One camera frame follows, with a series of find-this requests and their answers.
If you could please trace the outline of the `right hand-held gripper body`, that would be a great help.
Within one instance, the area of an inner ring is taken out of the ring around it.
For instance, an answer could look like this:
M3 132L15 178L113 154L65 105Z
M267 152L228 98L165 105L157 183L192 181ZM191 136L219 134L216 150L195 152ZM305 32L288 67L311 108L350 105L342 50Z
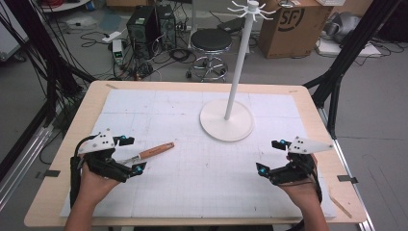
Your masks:
M313 154L328 151L332 144L295 137L287 151L289 162L284 167L270 169L267 179L273 185L291 183L308 178L315 169Z

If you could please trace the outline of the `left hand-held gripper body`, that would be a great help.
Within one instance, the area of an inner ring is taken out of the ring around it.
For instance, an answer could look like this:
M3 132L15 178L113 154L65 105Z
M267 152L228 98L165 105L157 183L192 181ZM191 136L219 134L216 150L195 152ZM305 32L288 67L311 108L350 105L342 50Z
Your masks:
M78 153L83 156L89 169L97 175L122 183L130 177L131 168L119 164L113 158L115 143L110 129L90 136L89 140L79 148Z

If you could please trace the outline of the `wooden-handled metal knife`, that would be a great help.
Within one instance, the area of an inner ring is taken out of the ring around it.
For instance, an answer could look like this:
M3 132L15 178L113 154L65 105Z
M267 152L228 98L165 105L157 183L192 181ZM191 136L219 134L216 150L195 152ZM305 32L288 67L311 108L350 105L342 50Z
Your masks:
M164 144L152 147L150 149L144 150L132 158L118 161L118 163L123 164L123 165L129 164L129 163L135 163L137 161L141 161L141 160L159 155L161 153L164 153L165 151L168 151L169 149L173 147L174 147L173 142L164 143Z

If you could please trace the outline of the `person's left hand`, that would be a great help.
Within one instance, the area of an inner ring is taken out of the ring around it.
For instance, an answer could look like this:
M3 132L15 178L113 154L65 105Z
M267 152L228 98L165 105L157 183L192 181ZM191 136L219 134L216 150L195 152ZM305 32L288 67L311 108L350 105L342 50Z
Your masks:
M95 174L89 169L88 164L84 163L75 207L82 211L94 209L118 184L119 182L114 179Z

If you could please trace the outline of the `person's right hand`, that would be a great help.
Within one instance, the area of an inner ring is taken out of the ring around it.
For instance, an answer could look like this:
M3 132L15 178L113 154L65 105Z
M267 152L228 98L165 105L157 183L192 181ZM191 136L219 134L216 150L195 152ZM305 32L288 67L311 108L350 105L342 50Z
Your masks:
M315 181L307 178L293 183L279 185L293 204L302 212L320 210L319 196Z

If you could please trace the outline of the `white hook stand rack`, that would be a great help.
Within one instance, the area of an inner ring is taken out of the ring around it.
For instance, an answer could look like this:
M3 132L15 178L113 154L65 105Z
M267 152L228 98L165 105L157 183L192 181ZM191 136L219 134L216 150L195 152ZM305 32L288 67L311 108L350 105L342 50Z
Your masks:
M235 9L229 8L231 12L242 12L240 18L244 18L244 27L239 49L234 77L231 84L228 99L217 99L206 103L199 116L203 130L212 138L219 141L241 141L247 138L254 129L255 121L251 111L241 102L236 100L239 81L246 51L249 47L249 38L253 22L259 15L268 20L267 14L275 11L264 11L265 4L260 5L257 0L246 0L246 5L233 2Z

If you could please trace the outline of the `white grid mat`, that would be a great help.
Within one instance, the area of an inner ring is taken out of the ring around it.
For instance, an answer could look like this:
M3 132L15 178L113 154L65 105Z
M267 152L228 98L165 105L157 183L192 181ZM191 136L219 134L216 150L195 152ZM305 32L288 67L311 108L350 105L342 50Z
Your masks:
M254 115L242 141L211 138L199 122L202 107L222 92L111 90L92 131L110 129L134 138L114 157L125 160L145 149L173 142L148 159L142 175L115 187L96 207L97 218L288 218L301 214L288 196L260 176L256 166L287 163L274 140L291 141L306 132L292 96L240 93Z

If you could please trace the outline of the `small device with green display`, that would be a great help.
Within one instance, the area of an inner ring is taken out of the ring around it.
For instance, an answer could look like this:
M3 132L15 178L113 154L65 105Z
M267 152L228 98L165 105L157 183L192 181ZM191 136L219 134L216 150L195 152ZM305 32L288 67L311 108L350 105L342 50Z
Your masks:
M124 53L121 39L114 39L112 42L112 52L117 64L123 64Z

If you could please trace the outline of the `white power strip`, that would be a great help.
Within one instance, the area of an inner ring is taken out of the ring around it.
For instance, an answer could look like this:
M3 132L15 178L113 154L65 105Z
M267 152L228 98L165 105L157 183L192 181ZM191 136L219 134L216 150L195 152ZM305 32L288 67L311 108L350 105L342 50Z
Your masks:
M102 41L108 43L108 42L111 42L113 39L118 38L120 35L121 35L121 33L118 32L118 31L112 32L109 35L107 35L106 37L102 38Z

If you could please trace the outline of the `brown cardboard box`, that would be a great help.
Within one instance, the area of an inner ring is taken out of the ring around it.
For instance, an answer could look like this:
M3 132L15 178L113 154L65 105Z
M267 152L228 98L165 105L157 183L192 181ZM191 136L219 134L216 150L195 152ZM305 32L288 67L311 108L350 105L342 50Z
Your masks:
M309 56L331 14L317 0L259 0L270 14L262 23L258 46L267 59Z

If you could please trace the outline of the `large black computer tower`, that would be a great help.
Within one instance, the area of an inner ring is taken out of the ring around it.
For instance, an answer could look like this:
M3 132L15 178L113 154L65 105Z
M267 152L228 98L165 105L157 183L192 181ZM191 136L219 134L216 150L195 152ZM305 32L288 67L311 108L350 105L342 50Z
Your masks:
M126 23L135 52L146 60L153 57L153 42L160 36L154 6L136 6Z

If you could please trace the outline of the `slim black computer tower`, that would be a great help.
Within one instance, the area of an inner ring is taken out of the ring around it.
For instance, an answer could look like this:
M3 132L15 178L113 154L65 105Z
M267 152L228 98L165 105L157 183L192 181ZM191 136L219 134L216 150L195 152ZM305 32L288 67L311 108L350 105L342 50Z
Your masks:
M164 50L174 49L177 45L175 31L175 16L169 4L156 7L159 20L160 33L162 34L162 47Z

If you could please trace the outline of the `grey bag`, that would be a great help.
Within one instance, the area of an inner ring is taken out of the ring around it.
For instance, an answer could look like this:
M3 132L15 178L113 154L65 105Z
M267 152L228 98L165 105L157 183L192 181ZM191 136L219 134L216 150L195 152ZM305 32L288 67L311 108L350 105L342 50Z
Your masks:
M324 33L337 43L342 43L353 32L361 18L350 12L333 13L323 27Z

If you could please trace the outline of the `white round table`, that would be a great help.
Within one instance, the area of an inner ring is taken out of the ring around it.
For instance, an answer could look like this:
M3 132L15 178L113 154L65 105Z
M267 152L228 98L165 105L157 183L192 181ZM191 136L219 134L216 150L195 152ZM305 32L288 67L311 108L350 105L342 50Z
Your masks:
M59 6L41 5L40 7L45 13L63 12L85 6L89 1L90 0L79 0L78 2L68 2L67 0L64 0L64 2Z

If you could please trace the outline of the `black metal frame stand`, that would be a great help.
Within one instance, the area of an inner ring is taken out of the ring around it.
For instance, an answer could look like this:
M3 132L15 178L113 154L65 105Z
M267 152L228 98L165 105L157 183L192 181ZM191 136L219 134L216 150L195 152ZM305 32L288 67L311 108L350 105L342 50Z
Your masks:
M70 64L62 57L30 0L4 0L4 3L27 35L28 41L23 40L4 16L0 16L0 22L20 44L35 72L45 79L47 88L45 103L0 163L0 182L11 170L22 149L41 123L45 121L45 124L48 125L55 117L57 91L59 90L65 96L75 96L79 93L82 88L74 79L74 75L89 83L96 81L96 78Z
M318 109L322 109L326 99L330 98L329 113L326 117L326 130L330 136L337 138L336 119L340 88L344 75L358 57L363 46L369 42L381 24L387 20L401 1L373 0L356 29L344 44L346 48L356 47L357 51L352 53L341 52L327 71L304 84L307 89L316 87L312 99Z

